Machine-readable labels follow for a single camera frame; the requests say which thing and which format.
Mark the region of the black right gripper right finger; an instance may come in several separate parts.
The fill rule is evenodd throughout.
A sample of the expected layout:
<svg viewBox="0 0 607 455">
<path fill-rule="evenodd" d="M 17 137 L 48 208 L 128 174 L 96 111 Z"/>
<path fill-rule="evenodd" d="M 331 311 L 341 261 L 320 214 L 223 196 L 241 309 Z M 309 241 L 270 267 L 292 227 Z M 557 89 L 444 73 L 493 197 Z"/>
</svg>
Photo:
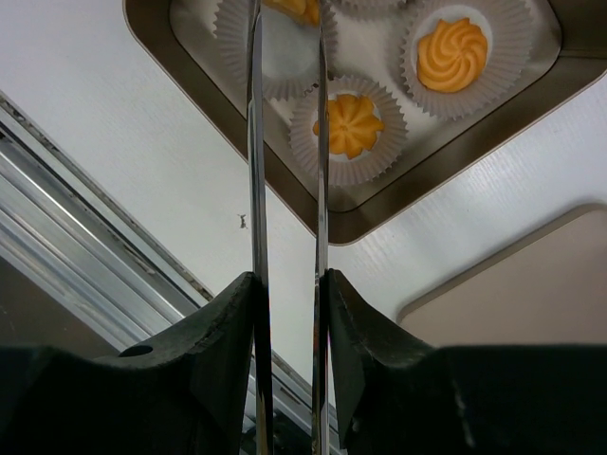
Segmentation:
<svg viewBox="0 0 607 455">
<path fill-rule="evenodd" d="M 435 348 L 326 275 L 340 446 L 350 454 L 602 454 L 602 345 Z"/>
</svg>

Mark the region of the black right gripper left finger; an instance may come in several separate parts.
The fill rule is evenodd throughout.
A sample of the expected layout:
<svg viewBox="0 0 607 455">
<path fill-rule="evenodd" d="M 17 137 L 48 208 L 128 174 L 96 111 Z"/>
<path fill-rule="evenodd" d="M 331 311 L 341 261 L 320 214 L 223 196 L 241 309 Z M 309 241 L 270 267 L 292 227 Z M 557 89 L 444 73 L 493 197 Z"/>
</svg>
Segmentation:
<svg viewBox="0 0 607 455">
<path fill-rule="evenodd" d="M 116 356 L 1 351 L 5 454 L 235 454 L 248 389 L 254 276 Z"/>
</svg>

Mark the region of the metal tongs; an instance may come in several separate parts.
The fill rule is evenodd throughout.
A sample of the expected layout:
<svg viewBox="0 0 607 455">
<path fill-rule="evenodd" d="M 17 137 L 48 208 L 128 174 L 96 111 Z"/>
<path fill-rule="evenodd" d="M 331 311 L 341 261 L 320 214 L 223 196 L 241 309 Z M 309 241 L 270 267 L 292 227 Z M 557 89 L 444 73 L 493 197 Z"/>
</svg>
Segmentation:
<svg viewBox="0 0 607 455">
<path fill-rule="evenodd" d="M 252 271 L 260 284 L 260 298 L 254 314 L 254 358 L 256 373 L 256 452 L 272 454 L 273 391 L 271 372 L 270 302 L 268 290 L 267 208 L 265 179 L 265 146 L 263 123 L 263 22 L 261 3 L 248 3 L 247 35 L 247 138 L 250 184 L 250 228 Z M 328 454 L 329 404 L 328 387 L 328 316 L 326 312 L 326 278 L 328 270 L 328 67 L 324 24 L 319 24 L 318 88 L 318 221 L 316 238 L 311 452 Z"/>
</svg>

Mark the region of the gold tin lid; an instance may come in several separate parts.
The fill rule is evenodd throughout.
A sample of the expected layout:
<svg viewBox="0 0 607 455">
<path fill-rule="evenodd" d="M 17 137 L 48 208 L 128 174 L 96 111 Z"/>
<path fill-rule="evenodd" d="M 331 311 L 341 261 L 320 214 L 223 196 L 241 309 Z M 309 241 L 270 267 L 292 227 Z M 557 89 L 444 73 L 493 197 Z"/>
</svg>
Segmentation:
<svg viewBox="0 0 607 455">
<path fill-rule="evenodd" d="M 433 346 L 603 344 L 606 208 L 586 204 L 401 309 Z"/>
</svg>

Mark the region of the orange swirl cookie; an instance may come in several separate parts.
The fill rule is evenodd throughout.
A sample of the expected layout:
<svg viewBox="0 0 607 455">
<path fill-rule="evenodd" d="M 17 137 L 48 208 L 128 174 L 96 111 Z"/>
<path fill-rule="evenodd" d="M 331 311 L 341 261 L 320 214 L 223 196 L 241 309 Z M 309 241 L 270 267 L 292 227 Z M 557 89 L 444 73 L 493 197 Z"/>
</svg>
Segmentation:
<svg viewBox="0 0 607 455">
<path fill-rule="evenodd" d="M 320 7 L 317 0 L 264 0 L 263 3 L 299 24 L 311 27 L 319 25 Z"/>
<path fill-rule="evenodd" d="M 468 17 L 440 19 L 433 32 L 418 41 L 416 75 L 427 89 L 456 93 L 481 76 L 487 56 L 487 38 Z"/>
<path fill-rule="evenodd" d="M 329 100 L 329 153 L 352 160 L 370 152 L 385 129 L 375 111 L 372 100 L 362 95 L 338 94 Z"/>
</svg>

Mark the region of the gold square tin box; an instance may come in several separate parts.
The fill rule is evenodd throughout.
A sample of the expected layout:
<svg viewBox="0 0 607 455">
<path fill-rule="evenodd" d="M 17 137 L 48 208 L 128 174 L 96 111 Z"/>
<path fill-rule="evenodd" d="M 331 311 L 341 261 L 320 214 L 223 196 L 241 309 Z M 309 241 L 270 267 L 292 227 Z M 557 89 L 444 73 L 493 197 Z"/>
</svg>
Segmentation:
<svg viewBox="0 0 607 455">
<path fill-rule="evenodd" d="M 468 119 L 436 120 L 396 91 L 408 133 L 376 178 L 329 190 L 329 241 L 354 243 L 597 81 L 606 71 L 602 1 L 533 1 L 528 68 L 497 105 Z M 129 28 L 240 156 L 246 156 L 246 88 L 222 62 L 213 1 L 128 1 Z"/>
</svg>

